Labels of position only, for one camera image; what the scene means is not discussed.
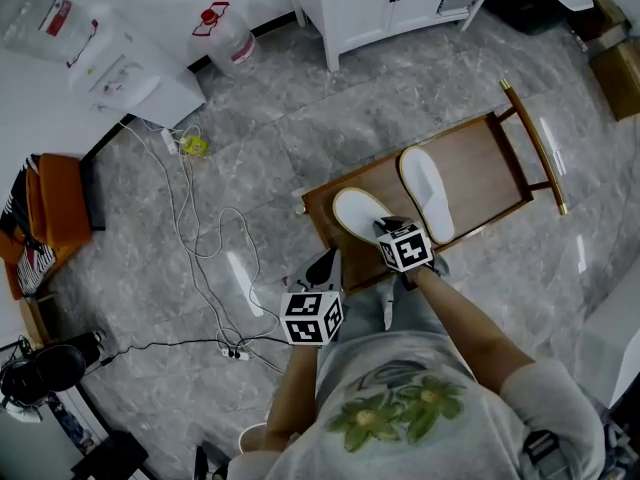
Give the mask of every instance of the slipper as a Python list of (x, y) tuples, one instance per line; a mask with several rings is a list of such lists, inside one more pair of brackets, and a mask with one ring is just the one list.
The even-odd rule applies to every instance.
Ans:
[(382, 217), (391, 217), (391, 212), (368, 192), (348, 187), (333, 199), (333, 215), (353, 236), (377, 246), (373, 223)]
[(454, 239), (455, 229), (444, 183), (435, 162), (418, 146), (400, 156), (400, 179), (422, 215), (434, 242), (446, 244)]

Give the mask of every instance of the shirt sleeve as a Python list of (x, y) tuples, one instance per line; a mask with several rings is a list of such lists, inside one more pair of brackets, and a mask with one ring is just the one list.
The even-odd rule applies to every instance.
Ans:
[(602, 423), (562, 363), (540, 361), (518, 369), (500, 396), (532, 432), (558, 437), (574, 478), (598, 478), (605, 457)]
[(257, 451), (238, 455), (229, 463), (227, 480), (262, 480), (282, 452)]

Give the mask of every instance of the wooden cart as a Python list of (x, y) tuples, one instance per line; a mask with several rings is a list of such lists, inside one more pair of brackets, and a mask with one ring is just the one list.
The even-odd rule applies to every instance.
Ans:
[[(417, 145), (438, 166), (449, 200), (455, 238), (436, 247), (444, 251), (480, 232), (533, 200), (533, 191), (551, 189), (562, 215), (567, 207), (549, 159), (522, 102), (506, 80), (500, 85), (511, 107), (498, 116), (490, 112), (451, 128)], [(517, 114), (538, 153), (547, 181), (529, 184), (502, 122)], [(376, 247), (347, 231), (333, 215), (333, 199), (346, 187), (375, 196), (394, 215), (420, 221), (421, 217), (398, 175), (401, 152), (373, 162), (302, 196), (306, 213), (326, 247), (338, 247), (343, 258), (343, 289), (355, 293), (390, 275)]]

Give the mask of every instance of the floor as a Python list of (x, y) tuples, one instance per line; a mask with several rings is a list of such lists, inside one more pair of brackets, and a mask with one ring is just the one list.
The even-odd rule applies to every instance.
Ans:
[[(212, 150), (193, 161), (201, 254), (219, 242), (218, 215), (244, 212), (260, 257), (256, 294), (278, 308), (282, 278), (321, 250), (309, 219), (295, 206), (305, 190), (372, 159), (503, 108), (506, 77), (524, 99), (548, 143), (564, 161), (561, 186), (569, 214), (551, 194), (450, 249), (450, 282), (486, 310), (536, 357), (556, 357), (576, 372), (583, 319), (640, 253), (640, 141), (637, 123), (613, 121), (587, 59), (571, 34), (537, 37), (480, 13), (466, 33), (453, 25), (404, 34), (325, 68), (312, 28), (287, 25), (260, 38), (263, 61), (243, 83), (214, 69), (198, 75), (207, 104), (184, 125), (202, 128)], [(168, 166), (178, 209), (186, 185), (158, 133), (132, 125)], [(530, 181), (541, 179), (524, 129), (508, 130)], [(66, 336), (102, 328), (111, 348), (153, 340), (213, 337), (213, 310), (193, 289), (189, 257), (175, 235), (164, 175), (143, 146), (123, 131), (97, 156), (97, 189), (107, 231), (97, 233), (51, 283)], [(183, 235), (193, 236), (186, 212)], [(256, 269), (242, 223), (225, 213), (224, 247), (202, 259), (216, 307), (245, 335), (272, 321), (252, 315), (246, 282)], [(203, 279), (198, 276), (199, 285)], [(286, 347), (255, 349), (284, 367)], [(240, 431), (264, 420), (278, 374), (257, 361), (230, 362), (214, 344), (152, 347), (117, 358), (83, 381), (115, 427), (148, 450), (164, 480), (191, 475), (203, 439), (234, 454)]]

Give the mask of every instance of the flower center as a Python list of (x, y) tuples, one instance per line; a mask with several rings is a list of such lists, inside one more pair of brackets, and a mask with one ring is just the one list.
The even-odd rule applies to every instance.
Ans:
[(366, 427), (375, 423), (376, 414), (373, 411), (366, 409), (364, 411), (358, 411), (358, 414), (356, 414), (356, 421), (361, 427)]
[(422, 398), (422, 400), (424, 400), (425, 402), (432, 404), (436, 400), (438, 400), (438, 393), (435, 393), (434, 391), (431, 391), (429, 389), (425, 389), (422, 393), (420, 393), (420, 398)]

